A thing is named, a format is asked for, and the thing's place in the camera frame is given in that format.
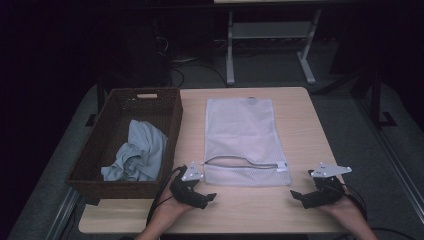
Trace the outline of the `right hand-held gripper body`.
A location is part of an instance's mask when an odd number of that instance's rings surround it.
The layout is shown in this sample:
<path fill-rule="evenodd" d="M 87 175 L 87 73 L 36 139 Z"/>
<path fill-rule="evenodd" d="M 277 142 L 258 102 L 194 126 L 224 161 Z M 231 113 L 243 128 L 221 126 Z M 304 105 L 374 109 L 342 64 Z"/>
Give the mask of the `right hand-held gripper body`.
<path fill-rule="evenodd" d="M 348 166 L 338 166 L 321 162 L 317 168 L 310 170 L 309 174 L 317 188 L 311 197 L 313 206 L 323 206 L 337 202 L 345 190 L 338 175 L 350 173 L 352 169 Z"/>

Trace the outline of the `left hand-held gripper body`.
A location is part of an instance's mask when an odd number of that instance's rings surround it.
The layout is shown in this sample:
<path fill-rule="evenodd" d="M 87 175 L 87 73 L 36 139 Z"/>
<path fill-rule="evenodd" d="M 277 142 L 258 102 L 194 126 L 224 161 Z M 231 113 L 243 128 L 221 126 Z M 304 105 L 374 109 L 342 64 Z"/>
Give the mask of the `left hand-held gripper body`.
<path fill-rule="evenodd" d="M 194 190 L 202 178 L 203 173 L 196 163 L 192 162 L 189 166 L 180 167 L 178 175 L 170 186 L 173 197 L 183 204 L 207 204 L 209 198 Z"/>

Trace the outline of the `light blue garment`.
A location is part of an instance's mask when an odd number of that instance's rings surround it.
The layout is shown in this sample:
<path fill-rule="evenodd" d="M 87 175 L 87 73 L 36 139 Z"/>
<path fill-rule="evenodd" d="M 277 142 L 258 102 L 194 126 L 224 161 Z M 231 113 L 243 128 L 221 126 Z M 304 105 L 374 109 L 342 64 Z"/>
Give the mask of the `light blue garment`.
<path fill-rule="evenodd" d="M 102 167 L 104 181 L 156 181 L 168 138 L 147 121 L 131 120 L 127 141 L 112 165 Z"/>

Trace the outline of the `white mesh laundry bag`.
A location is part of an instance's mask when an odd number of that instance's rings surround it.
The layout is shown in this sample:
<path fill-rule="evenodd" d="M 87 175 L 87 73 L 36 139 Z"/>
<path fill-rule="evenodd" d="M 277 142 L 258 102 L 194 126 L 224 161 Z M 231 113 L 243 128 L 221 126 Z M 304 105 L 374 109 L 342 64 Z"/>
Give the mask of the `white mesh laundry bag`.
<path fill-rule="evenodd" d="M 273 102 L 215 98 L 206 102 L 204 177 L 211 185 L 274 187 L 292 182 L 276 129 Z"/>

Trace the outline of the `brown wicker basket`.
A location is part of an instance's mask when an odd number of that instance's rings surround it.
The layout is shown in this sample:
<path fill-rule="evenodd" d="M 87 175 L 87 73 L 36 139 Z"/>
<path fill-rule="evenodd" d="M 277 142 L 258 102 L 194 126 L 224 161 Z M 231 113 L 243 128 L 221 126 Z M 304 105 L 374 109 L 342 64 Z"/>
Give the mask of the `brown wicker basket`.
<path fill-rule="evenodd" d="M 174 165 L 182 115 L 180 90 L 175 87 L 112 90 L 66 183 L 89 199 L 155 197 Z M 116 160 L 118 149 L 128 139 L 133 120 L 152 124 L 168 138 L 158 178 L 155 181 L 105 181 L 101 169 Z"/>

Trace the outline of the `person's left hand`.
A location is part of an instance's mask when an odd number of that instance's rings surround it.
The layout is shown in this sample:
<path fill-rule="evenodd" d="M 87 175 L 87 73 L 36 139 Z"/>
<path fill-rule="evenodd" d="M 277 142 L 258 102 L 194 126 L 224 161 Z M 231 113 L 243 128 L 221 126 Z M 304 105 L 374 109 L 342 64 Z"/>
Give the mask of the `person's left hand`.
<path fill-rule="evenodd" d="M 148 224 L 154 230 L 165 232 L 173 226 L 177 220 L 185 213 L 193 210 L 193 207 L 177 201 L 167 184 L 165 190 L 159 198 L 159 204 L 156 206 L 153 216 Z"/>

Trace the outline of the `person's right hand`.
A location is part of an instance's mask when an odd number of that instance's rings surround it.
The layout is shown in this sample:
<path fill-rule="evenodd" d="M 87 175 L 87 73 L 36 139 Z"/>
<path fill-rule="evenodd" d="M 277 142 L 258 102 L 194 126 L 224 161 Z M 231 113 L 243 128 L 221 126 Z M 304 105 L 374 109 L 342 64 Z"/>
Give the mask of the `person's right hand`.
<path fill-rule="evenodd" d="M 333 204 L 320 206 L 319 210 L 332 216 L 351 233 L 364 231 L 368 227 L 359 208 L 346 196 Z"/>

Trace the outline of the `black metal stand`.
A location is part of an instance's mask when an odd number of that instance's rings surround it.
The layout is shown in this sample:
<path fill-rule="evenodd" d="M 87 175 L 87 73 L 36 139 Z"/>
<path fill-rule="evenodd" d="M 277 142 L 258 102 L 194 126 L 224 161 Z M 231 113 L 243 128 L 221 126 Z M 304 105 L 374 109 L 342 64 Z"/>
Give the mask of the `black metal stand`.
<path fill-rule="evenodd" d="M 93 127 L 97 117 L 99 116 L 106 100 L 106 91 L 104 89 L 103 83 L 98 82 L 96 84 L 96 99 L 97 99 L 97 112 L 95 114 L 91 114 L 86 121 L 86 127 Z"/>
<path fill-rule="evenodd" d="M 369 117 L 377 129 L 396 126 L 397 123 L 389 112 L 382 112 L 381 107 L 382 79 L 376 68 L 368 67 L 359 72 L 351 94 L 356 99 L 364 99 L 370 94 Z"/>

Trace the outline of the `aluminium rail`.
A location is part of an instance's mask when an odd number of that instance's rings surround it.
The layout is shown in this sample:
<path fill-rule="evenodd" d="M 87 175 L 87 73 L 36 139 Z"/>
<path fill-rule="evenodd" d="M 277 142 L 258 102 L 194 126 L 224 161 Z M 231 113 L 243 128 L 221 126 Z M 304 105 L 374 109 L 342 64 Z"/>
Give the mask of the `aluminium rail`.
<path fill-rule="evenodd" d="M 67 190 L 63 201 L 59 204 L 58 212 L 47 232 L 45 240 L 60 240 L 80 198 L 80 194 L 73 188 Z"/>
<path fill-rule="evenodd" d="M 355 105 L 364 118 L 372 135 L 377 140 L 380 148 L 388 158 L 388 161 L 400 186 L 405 192 L 406 197 L 411 203 L 416 215 L 420 219 L 420 222 L 424 225 L 424 195 L 421 194 L 415 183 L 412 181 L 412 178 L 407 173 L 404 165 L 401 162 L 401 158 L 395 152 L 388 138 L 383 133 L 382 128 L 378 127 L 378 125 L 371 120 L 371 112 L 367 108 L 366 104 L 362 100 L 356 99 Z"/>

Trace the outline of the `white metal desk frame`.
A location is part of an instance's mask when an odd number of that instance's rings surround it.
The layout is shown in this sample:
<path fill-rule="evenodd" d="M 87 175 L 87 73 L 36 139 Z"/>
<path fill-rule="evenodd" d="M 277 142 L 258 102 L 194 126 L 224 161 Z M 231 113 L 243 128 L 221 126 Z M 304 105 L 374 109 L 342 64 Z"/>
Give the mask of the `white metal desk frame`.
<path fill-rule="evenodd" d="M 233 41 L 246 39 L 304 39 L 303 48 L 297 52 L 297 58 L 310 85 L 316 83 L 308 63 L 308 54 L 322 13 L 320 8 L 313 12 L 312 17 L 305 21 L 255 21 L 239 22 L 234 18 L 234 10 L 228 12 L 227 22 L 227 52 L 226 52 L 226 84 L 235 84 Z"/>

